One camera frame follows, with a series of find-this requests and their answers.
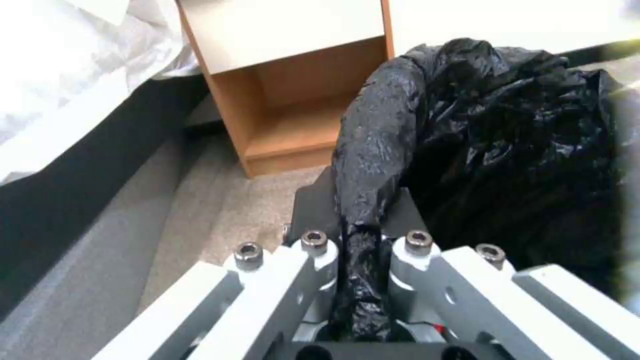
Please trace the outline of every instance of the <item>white bedsheet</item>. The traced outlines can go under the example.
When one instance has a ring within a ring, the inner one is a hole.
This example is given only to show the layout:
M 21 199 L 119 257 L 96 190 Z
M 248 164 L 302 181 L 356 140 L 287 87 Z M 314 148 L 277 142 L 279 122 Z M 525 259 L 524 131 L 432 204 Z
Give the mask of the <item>white bedsheet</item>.
M 146 80 L 197 72 L 174 0 L 76 6 L 91 1 L 0 4 L 0 184 L 46 167 Z

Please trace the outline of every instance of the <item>grey bed frame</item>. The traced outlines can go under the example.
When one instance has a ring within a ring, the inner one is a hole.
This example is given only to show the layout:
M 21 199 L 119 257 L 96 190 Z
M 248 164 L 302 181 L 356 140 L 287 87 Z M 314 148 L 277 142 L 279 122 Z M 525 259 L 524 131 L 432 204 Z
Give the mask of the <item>grey bed frame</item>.
M 89 359 L 135 316 L 202 76 L 148 81 L 43 171 L 0 187 L 0 359 Z

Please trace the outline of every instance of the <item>open shelf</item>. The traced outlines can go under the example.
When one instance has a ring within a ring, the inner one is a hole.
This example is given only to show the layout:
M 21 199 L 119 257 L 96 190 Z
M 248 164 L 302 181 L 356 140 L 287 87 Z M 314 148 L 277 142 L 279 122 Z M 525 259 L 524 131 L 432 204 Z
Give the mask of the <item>open shelf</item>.
M 273 110 L 244 155 L 248 160 L 335 146 L 340 118 L 355 94 L 311 100 Z
M 211 75 L 246 173 L 328 165 L 340 118 L 385 51 L 376 37 Z

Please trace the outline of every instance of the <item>wooden bedside table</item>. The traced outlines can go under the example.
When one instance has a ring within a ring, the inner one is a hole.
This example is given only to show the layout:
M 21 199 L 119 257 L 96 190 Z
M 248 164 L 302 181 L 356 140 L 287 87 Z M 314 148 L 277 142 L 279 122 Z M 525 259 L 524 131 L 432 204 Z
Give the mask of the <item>wooden bedside table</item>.
M 179 0 L 249 177 L 331 162 L 340 117 L 393 56 L 387 1 Z

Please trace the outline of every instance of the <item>garbage bag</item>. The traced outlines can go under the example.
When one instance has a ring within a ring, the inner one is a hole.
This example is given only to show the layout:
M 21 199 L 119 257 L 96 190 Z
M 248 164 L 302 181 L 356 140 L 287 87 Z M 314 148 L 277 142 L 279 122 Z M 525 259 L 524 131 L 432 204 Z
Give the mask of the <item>garbage bag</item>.
M 628 122 L 618 138 L 627 117 L 614 102 L 637 96 L 615 99 L 605 71 L 568 67 L 462 38 L 415 47 L 369 77 L 332 159 L 346 260 L 330 320 L 340 339 L 392 337 L 380 221 L 400 186 L 441 248 L 494 243 L 516 268 L 557 263 L 614 296 L 628 170 L 616 160 L 640 134 Z

